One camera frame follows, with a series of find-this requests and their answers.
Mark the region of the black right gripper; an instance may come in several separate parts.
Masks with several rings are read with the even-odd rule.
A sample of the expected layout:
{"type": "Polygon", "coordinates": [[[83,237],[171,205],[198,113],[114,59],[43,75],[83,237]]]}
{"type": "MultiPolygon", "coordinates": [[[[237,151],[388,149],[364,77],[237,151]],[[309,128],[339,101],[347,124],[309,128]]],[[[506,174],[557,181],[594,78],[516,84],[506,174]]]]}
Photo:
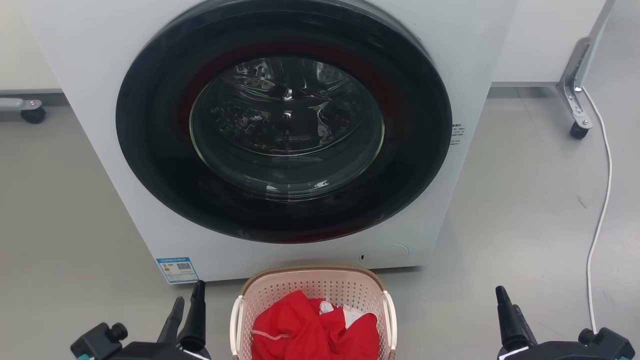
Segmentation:
{"type": "Polygon", "coordinates": [[[626,337],[606,327],[597,333],[586,328],[579,334],[578,341],[537,344],[521,308],[512,304],[505,287],[497,286],[495,294],[502,348],[505,351],[498,356],[499,360],[632,360],[636,355],[626,337]]]}

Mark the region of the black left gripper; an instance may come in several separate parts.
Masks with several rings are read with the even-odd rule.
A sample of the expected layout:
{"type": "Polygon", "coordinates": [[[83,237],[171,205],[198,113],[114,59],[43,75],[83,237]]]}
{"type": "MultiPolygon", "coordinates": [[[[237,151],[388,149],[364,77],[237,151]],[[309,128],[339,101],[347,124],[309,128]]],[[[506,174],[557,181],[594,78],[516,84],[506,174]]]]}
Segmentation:
{"type": "Polygon", "coordinates": [[[133,341],[123,346],[121,341],[128,337],[126,326],[103,322],[78,337],[70,351],[77,360],[205,360],[198,354],[206,346],[205,296],[206,283],[199,280],[192,290],[189,312],[179,335],[185,311],[182,296],[176,297],[157,342],[133,341]]]}

